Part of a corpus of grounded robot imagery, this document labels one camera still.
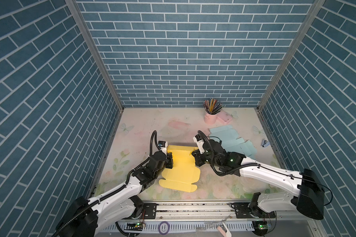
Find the yellow paper box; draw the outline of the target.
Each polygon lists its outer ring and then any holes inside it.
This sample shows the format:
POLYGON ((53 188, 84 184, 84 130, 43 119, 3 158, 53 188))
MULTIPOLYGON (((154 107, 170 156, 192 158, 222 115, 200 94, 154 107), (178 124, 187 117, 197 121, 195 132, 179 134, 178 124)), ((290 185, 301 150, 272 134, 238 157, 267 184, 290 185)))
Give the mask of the yellow paper box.
POLYGON ((192 152, 196 147, 169 145, 167 152, 172 154, 173 168, 165 168, 159 185, 163 188, 192 193, 197 190, 200 169, 195 165, 192 152))

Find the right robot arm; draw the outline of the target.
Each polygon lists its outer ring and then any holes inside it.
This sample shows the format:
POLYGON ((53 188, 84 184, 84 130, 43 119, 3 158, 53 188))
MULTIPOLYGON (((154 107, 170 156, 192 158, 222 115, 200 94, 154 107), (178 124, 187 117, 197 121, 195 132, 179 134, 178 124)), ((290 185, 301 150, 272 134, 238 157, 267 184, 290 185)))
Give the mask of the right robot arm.
POLYGON ((299 172, 273 167, 244 154, 228 152, 213 139, 197 135, 193 140, 198 147, 191 153, 196 166, 209 164, 220 177, 252 178, 282 190, 276 194, 254 193, 248 205, 254 217, 263 218, 277 211, 297 211, 314 220, 324 218, 325 187, 312 170, 299 172))

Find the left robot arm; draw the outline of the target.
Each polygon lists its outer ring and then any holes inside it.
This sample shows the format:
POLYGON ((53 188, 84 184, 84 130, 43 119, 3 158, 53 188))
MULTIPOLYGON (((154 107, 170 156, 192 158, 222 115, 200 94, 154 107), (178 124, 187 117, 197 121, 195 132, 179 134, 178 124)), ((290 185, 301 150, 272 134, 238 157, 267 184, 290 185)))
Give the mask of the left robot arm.
POLYGON ((124 183, 86 199, 75 199, 55 228, 55 237, 93 237, 114 222, 138 217, 144 205, 138 195, 154 184, 165 168, 173 167, 173 155, 157 151, 127 174, 124 183))

